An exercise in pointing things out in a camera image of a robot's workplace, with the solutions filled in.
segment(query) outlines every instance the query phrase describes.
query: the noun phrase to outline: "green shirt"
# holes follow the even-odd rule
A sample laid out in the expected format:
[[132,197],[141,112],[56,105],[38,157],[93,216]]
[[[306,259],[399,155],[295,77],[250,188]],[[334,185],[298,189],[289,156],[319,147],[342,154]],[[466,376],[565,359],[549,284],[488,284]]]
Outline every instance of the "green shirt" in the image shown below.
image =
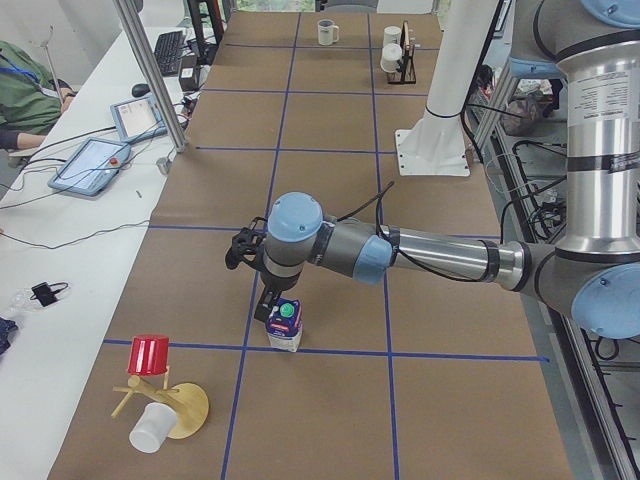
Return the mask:
[[[33,72],[36,83],[22,73],[0,71],[0,128],[43,135],[60,118],[60,100],[42,93],[40,87],[53,90],[53,77],[45,67],[35,62],[15,45],[0,41],[0,54],[18,68]],[[0,58],[0,67],[12,69]]]

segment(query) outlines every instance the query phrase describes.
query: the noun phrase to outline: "red cup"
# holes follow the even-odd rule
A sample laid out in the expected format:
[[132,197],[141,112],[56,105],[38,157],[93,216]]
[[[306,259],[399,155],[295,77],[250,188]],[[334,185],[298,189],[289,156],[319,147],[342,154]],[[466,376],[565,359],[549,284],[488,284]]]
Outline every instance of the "red cup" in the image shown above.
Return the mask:
[[141,377],[161,375],[167,371],[169,337],[166,335],[136,335],[131,344],[129,375]]

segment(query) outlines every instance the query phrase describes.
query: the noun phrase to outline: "robot label sticker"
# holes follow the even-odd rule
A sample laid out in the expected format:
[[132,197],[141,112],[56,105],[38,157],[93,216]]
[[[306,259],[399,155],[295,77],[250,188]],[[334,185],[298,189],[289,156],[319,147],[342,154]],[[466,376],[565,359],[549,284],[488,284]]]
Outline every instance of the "robot label sticker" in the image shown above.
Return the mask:
[[569,87],[569,127],[640,119],[640,68],[575,80]]

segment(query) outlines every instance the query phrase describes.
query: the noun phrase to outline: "table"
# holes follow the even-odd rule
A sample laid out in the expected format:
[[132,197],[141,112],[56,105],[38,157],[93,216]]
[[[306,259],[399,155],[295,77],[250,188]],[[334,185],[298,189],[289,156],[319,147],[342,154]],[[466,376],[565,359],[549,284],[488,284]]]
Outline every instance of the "table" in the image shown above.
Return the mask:
[[[168,29],[147,30],[152,45]],[[177,77],[166,84],[173,101],[182,98]],[[144,78],[121,34],[78,93],[45,145],[113,125],[111,104],[130,98]],[[116,139],[115,132],[100,134]],[[83,138],[52,147],[39,157],[67,158]],[[168,137],[141,142],[131,168],[118,174],[97,198],[55,195],[24,206],[0,210],[0,228],[12,236],[56,245],[101,229],[149,219],[166,177],[159,157],[172,150]],[[25,171],[55,162],[39,162]],[[51,193],[53,170],[23,172],[1,207]],[[21,245],[0,237],[0,310],[14,294],[40,282],[64,281],[68,295],[41,311],[18,315],[20,326],[11,348],[0,357],[0,478],[45,478],[64,439],[102,338],[144,237],[146,225],[124,228],[58,250]]]
[[[298,353],[269,348],[252,321],[259,280],[226,270],[224,254],[287,191],[341,215],[395,180],[390,223],[498,234],[479,165],[468,178],[397,171],[394,131],[424,111],[435,17],[332,14],[340,42],[319,47],[326,16],[231,18],[52,480],[571,478],[541,374],[551,360],[536,355],[518,297],[496,285],[392,269],[367,286],[309,266],[286,293],[303,303]],[[405,19],[419,81],[399,88],[376,65],[383,28]],[[145,398],[109,418],[140,333],[168,335],[170,383],[198,383],[213,405],[201,431],[153,455],[127,441]]]

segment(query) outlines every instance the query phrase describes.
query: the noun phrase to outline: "tablet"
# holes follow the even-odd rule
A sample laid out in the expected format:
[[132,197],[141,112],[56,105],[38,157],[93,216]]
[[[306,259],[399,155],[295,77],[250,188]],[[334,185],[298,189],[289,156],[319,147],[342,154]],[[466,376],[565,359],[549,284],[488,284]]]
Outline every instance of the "tablet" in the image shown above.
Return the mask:
[[111,114],[122,142],[135,143],[167,131],[156,97],[151,93],[111,105]]
[[103,190],[129,159],[131,145],[88,138],[47,183],[68,193],[93,197]]

